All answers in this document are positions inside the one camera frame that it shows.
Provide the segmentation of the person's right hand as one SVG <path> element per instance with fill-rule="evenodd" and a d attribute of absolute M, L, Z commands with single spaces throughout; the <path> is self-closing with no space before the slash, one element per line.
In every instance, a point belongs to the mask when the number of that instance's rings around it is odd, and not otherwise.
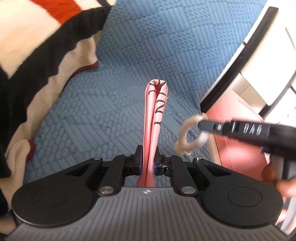
<path fill-rule="evenodd" d="M 272 165 L 268 164 L 263 168 L 261 177 L 263 181 L 272 184 L 280 192 L 283 197 L 283 201 L 286 201 L 287 198 L 296 196 L 296 179 L 277 180 L 276 171 Z"/>

